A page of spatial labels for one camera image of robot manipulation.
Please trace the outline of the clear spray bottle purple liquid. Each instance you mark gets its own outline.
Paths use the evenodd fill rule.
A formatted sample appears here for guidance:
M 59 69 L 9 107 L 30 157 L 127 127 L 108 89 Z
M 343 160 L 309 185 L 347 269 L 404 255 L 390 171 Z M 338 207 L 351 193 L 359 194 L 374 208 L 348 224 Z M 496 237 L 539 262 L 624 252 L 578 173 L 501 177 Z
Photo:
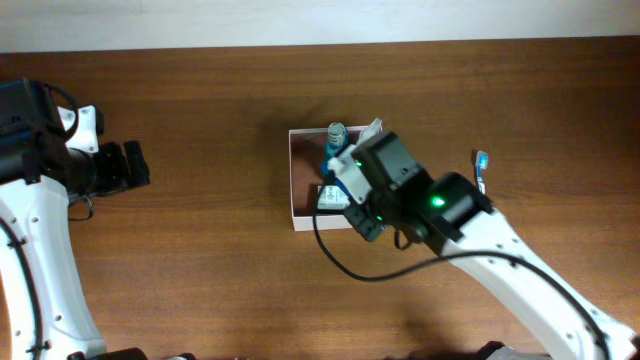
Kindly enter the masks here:
M 374 135 L 380 133 L 383 130 L 382 124 L 382 119 L 375 118 L 364 130 L 359 133 L 356 144 L 359 145 L 369 138 L 373 137 Z

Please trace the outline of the green white small box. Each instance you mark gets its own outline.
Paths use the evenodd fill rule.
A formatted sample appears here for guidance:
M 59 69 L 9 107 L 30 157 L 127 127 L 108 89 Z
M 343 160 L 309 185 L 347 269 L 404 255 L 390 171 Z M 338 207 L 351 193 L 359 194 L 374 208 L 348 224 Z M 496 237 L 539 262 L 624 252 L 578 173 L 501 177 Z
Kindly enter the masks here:
M 350 205 L 349 196 L 337 185 L 320 186 L 317 209 L 321 211 L 342 211 Z

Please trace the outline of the blue disposable razor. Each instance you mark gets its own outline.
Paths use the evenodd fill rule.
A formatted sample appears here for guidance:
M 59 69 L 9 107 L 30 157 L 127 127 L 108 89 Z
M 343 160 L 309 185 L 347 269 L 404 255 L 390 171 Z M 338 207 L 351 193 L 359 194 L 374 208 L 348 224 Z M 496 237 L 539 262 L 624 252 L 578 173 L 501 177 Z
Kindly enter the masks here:
M 347 197 L 351 197 L 349 191 L 344 184 L 336 177 L 335 173 L 328 168 L 328 162 L 325 161 L 321 164 L 321 173 L 323 183 L 327 186 L 337 186 Z

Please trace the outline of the teal mouthwash bottle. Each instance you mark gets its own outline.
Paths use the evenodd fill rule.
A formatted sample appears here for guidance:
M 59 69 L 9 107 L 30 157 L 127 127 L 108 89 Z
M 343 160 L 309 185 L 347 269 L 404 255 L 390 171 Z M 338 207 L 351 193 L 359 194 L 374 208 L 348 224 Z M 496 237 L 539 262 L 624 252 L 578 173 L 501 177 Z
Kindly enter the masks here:
M 328 162 L 348 145 L 348 130 L 339 122 L 331 123 L 327 128 L 324 160 Z

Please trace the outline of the blue white toothbrush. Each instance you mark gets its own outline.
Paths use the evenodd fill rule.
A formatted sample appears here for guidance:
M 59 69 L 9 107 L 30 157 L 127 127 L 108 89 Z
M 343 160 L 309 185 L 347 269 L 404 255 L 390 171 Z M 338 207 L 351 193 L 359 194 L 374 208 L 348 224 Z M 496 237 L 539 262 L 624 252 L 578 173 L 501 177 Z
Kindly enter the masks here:
M 482 194 L 486 193 L 486 184 L 484 182 L 483 173 L 488 168 L 488 163 L 489 163 L 489 155 L 484 151 L 478 150 L 475 155 L 474 167 L 475 167 L 476 185 Z

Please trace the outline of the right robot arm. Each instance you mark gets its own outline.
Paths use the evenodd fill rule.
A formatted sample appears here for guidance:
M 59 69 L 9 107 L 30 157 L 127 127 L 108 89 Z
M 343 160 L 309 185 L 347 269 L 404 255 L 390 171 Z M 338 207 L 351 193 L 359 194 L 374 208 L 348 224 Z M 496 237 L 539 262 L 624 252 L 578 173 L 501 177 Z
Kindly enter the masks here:
M 637 334 L 602 312 L 537 256 L 506 217 L 458 173 L 434 180 L 383 131 L 329 162 L 351 204 L 346 218 L 372 241 L 386 226 L 424 244 L 485 287 L 553 359 L 631 359 Z

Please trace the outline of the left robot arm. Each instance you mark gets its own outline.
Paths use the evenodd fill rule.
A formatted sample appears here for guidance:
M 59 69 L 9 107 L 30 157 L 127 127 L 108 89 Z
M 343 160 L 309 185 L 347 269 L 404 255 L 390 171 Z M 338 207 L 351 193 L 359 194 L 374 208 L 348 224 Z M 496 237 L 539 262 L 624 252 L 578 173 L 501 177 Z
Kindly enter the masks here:
M 102 113 L 58 87 L 1 86 L 1 282 L 14 359 L 142 359 L 109 351 L 73 254 L 71 206 L 147 186 L 139 142 L 98 141 Z

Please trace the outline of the white open cardboard box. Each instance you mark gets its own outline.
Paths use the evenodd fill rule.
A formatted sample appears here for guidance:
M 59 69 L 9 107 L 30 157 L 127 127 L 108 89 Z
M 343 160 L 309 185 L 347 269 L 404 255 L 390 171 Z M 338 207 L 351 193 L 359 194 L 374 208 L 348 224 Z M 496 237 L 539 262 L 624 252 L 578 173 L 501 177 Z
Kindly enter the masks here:
M 327 135 L 327 127 L 289 131 L 290 207 L 297 232 L 313 230 L 312 212 L 323 182 Z

